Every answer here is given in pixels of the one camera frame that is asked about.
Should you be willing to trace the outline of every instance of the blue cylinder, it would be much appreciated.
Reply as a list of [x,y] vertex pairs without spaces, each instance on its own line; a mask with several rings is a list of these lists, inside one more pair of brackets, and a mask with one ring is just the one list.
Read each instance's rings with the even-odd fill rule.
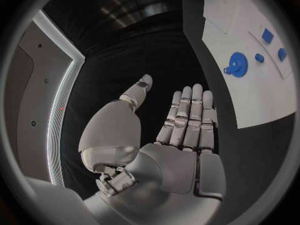
[[260,63],[263,63],[264,60],[265,60],[265,58],[264,58],[263,55],[257,53],[257,54],[255,54],[255,60],[258,61],[258,62],[260,62]]

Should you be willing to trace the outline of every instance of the led light strip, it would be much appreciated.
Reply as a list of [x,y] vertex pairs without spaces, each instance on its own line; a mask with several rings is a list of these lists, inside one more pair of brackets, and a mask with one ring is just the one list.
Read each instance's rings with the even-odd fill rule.
[[65,109],[62,108],[67,106],[71,90],[85,62],[85,57],[43,11],[40,10],[33,18],[33,21],[47,37],[72,59],[59,84],[52,104],[46,138],[47,163],[51,182],[54,185],[64,187],[60,153],[61,131],[65,115]]

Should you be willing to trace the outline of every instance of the robotic hand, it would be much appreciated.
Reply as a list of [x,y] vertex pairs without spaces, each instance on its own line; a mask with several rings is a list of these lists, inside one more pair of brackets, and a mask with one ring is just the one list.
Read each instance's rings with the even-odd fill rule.
[[134,112],[151,86],[144,75],[92,117],[79,142],[83,164],[100,174],[99,197],[133,223],[206,224],[226,192],[213,94],[200,84],[176,91],[156,142],[140,149]]

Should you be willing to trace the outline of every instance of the white panel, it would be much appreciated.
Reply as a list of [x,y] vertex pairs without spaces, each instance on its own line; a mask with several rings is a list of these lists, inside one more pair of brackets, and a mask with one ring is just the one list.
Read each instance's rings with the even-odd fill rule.
[[[212,53],[230,92],[236,115],[238,128],[246,128],[268,123],[296,111],[296,92],[294,76],[290,70],[284,72],[285,79],[275,63],[274,50],[267,52],[266,48],[249,31],[260,25],[268,28],[274,34],[274,47],[280,47],[279,35],[272,24],[265,18],[260,10],[250,0],[235,0],[234,16],[228,33],[211,22],[206,6],[220,1],[205,0],[204,10],[206,21],[203,41]],[[244,77],[238,78],[225,74],[224,68],[229,66],[229,60],[234,52],[245,54],[248,60],[248,72]],[[264,56],[264,63],[255,60],[255,54]],[[289,59],[285,58],[286,67],[290,66]]]

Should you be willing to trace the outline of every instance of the blue gear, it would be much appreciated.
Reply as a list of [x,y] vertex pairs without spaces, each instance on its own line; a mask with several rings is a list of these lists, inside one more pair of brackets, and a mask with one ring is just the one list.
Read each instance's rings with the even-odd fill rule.
[[231,55],[229,61],[229,69],[233,76],[237,78],[243,77],[248,71],[248,60],[241,52],[235,52]]

